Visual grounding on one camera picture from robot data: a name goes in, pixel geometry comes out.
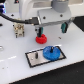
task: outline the black object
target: black object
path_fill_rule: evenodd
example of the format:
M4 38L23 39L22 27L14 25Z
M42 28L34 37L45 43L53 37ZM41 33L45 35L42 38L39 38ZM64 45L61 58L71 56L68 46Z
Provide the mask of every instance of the black object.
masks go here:
M29 24L39 25L39 21L37 17L33 17L32 19L27 20Z
M0 8L4 8L4 5L0 5Z
M3 24L2 24L2 23L0 23L0 27L1 27L1 26L3 26Z
M19 1L18 0L15 0L15 2L14 3L19 3Z
M35 53L35 58L38 59L38 52Z
M6 0L0 0L0 3L4 3Z
M41 35L42 35L42 27L40 27L38 31L39 31L39 32L37 33L37 36L38 36L38 37L41 37Z
M54 49L54 47L51 47L51 50L50 50L51 53L53 53L53 49Z
M11 16L13 17L14 15L12 14Z
M3 13L3 9L2 8L0 8L0 13Z
M65 56L65 54L62 52L62 50L60 49L60 47L59 47L59 46L56 46L56 47L60 50L61 54L63 55L63 58L59 58L58 60L55 60L55 61L59 61L59 60L66 59L66 56ZM48 62L44 62L44 63L37 64L37 65L31 65L30 60L29 60L27 54L32 53L32 52L25 53L30 68L33 68L33 67L36 67L36 66L41 66L41 65L43 65L43 64L47 64L47 63L51 63L51 62L55 62L55 61L48 61Z
M33 17L32 19L29 19L29 20L16 20L16 19L13 19L13 18L10 18L2 13L0 13L0 16L2 16L3 18L11 21L11 22L16 22L16 23L23 23L23 24L33 24L33 25L39 25L39 21L38 21L38 18L37 17Z

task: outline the black cable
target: black cable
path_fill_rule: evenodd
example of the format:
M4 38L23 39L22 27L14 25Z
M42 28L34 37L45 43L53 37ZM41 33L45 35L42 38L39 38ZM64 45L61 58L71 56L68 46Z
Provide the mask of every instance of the black cable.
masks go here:
M5 19L7 19L7 20L9 20L9 21L11 21L11 22L28 24L28 21L27 20L26 21L23 21L23 20L12 19L12 18L10 18L10 17L8 17L8 16L6 16L6 15L4 15L2 13L0 13L0 16L3 17L3 18L5 18Z
M0 16L11 21L11 22L16 22L16 23L22 23L22 24L33 24L33 25L39 25L39 21L38 21L38 17L33 17L32 19L29 19L29 20L16 20L16 19L13 19L13 18L10 18L2 13L0 13Z

